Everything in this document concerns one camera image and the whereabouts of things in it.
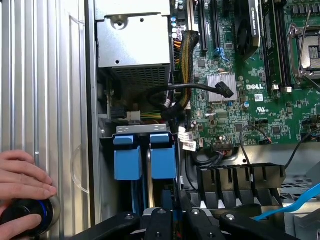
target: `black knob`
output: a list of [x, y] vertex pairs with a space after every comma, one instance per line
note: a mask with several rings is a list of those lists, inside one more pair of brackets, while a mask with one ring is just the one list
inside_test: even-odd
[[16, 238], [37, 237], [47, 232], [60, 216], [58, 197], [54, 196], [47, 200], [16, 199], [1, 215], [0, 225], [31, 214], [38, 214], [42, 217], [40, 225], [23, 232]]

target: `cpu socket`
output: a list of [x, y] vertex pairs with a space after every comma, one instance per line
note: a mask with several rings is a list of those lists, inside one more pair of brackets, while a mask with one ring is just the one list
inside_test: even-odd
[[300, 75], [312, 80], [320, 80], [320, 25], [306, 28], [304, 43], [303, 34], [304, 27], [297, 27], [294, 23], [291, 24], [288, 43], [292, 73], [296, 78], [302, 49]]

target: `human hand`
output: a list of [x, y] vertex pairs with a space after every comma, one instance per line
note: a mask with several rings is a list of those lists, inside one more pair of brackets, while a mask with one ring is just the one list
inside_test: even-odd
[[[35, 166], [34, 158], [21, 150], [0, 153], [0, 216], [11, 204], [12, 199], [45, 200], [57, 194], [52, 179]], [[41, 216], [28, 215], [0, 225], [0, 240], [9, 240], [15, 236], [36, 228]]]

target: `ribbed metal panel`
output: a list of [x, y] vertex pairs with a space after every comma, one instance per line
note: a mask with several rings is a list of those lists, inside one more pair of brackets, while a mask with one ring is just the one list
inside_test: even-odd
[[0, 3], [0, 150], [34, 155], [58, 187], [61, 217], [44, 239], [89, 227], [84, 0]]

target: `ventilation grille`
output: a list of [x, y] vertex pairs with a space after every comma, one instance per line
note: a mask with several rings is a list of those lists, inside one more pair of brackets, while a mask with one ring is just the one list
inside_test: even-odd
[[125, 92], [137, 95], [150, 88], [168, 84], [170, 65], [148, 68], [114, 68]]

